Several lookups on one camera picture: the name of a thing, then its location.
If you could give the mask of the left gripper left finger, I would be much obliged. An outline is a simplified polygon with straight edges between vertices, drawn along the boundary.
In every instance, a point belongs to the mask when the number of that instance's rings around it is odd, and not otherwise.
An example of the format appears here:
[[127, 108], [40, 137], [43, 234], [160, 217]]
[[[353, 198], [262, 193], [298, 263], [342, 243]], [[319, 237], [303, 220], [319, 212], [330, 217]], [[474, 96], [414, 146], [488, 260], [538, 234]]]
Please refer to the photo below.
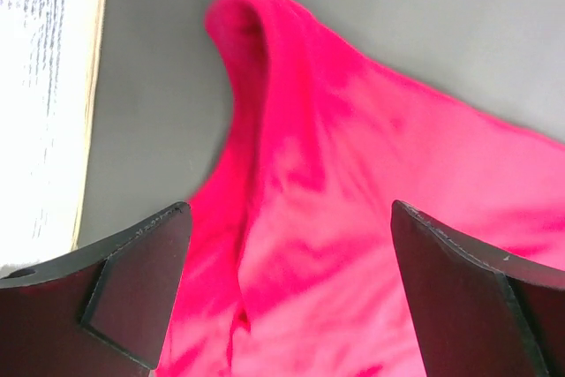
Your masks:
[[191, 238], [177, 202], [1, 280], [3, 376], [148, 376], [159, 364]]

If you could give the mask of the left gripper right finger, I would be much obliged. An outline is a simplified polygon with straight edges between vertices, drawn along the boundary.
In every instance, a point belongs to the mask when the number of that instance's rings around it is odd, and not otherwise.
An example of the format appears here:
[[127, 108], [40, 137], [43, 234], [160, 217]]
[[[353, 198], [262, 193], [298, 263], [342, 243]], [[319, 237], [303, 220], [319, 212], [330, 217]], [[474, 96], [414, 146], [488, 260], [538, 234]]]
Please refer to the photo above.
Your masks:
[[391, 232], [427, 375], [564, 374], [563, 271], [400, 200]]

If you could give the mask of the pink red t-shirt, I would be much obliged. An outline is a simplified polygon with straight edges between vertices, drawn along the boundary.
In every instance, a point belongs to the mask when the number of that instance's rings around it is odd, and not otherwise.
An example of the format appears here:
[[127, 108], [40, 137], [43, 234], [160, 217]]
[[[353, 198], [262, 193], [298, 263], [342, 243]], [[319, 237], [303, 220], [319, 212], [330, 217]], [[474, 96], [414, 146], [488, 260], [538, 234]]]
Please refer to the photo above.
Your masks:
[[234, 96], [159, 376], [421, 376], [403, 200], [564, 265], [564, 147], [374, 62], [293, 0], [214, 0]]

